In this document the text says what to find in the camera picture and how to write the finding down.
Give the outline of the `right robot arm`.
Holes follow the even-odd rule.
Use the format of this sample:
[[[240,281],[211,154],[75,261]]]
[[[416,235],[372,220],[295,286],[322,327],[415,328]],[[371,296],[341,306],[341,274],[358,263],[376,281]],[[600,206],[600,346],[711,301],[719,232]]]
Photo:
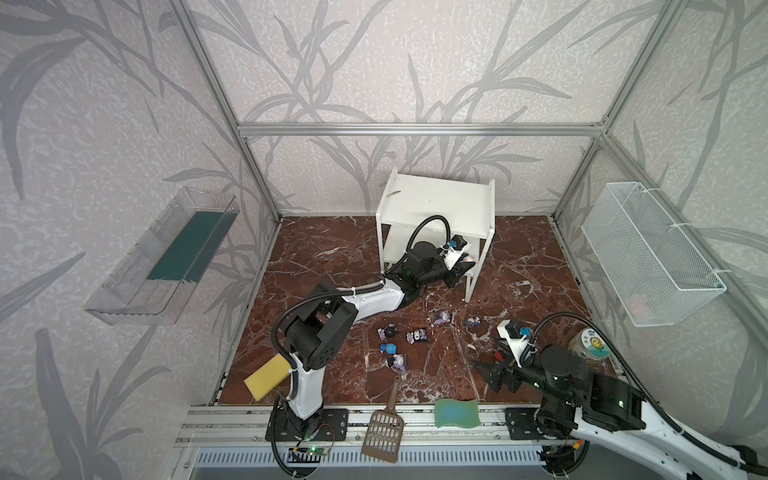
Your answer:
[[[539,347],[539,333],[567,318],[587,327],[587,318],[554,313],[530,327],[502,321],[497,327],[497,362],[477,361],[475,370],[495,393],[528,385],[541,394],[534,416],[538,432],[556,439],[599,445],[665,479],[749,479],[766,477],[757,453],[724,445],[669,415],[621,354],[624,379],[595,372],[587,361],[559,344]]]

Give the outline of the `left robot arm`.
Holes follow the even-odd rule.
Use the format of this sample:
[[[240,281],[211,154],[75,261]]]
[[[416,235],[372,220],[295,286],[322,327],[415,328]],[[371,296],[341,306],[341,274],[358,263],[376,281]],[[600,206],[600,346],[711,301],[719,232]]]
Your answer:
[[[272,345],[289,367],[286,411],[299,422],[319,415],[325,368],[355,322],[409,306],[430,284],[442,282],[452,288],[476,263],[469,243],[451,232],[447,218],[431,215],[415,227],[401,257],[379,281],[346,288],[316,286],[288,308],[271,331]]]

